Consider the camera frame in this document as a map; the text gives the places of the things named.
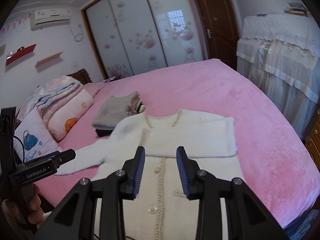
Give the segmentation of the person's left hand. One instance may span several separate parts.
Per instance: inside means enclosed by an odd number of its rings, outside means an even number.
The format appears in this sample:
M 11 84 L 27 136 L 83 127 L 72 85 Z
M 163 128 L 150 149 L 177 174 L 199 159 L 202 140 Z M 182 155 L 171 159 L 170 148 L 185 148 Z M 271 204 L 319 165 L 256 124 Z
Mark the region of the person's left hand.
M 40 189 L 35 184 L 33 184 L 33 189 L 34 195 L 29 202 L 29 210 L 31 213 L 28 216 L 28 221 L 38 228 L 43 222 L 44 212 L 41 208 L 41 200 L 38 196 Z M 2 210 L 12 230 L 21 231 L 21 228 L 17 225 L 17 220 L 20 219 L 20 211 L 17 205 L 9 200 L 4 200 L 2 202 Z

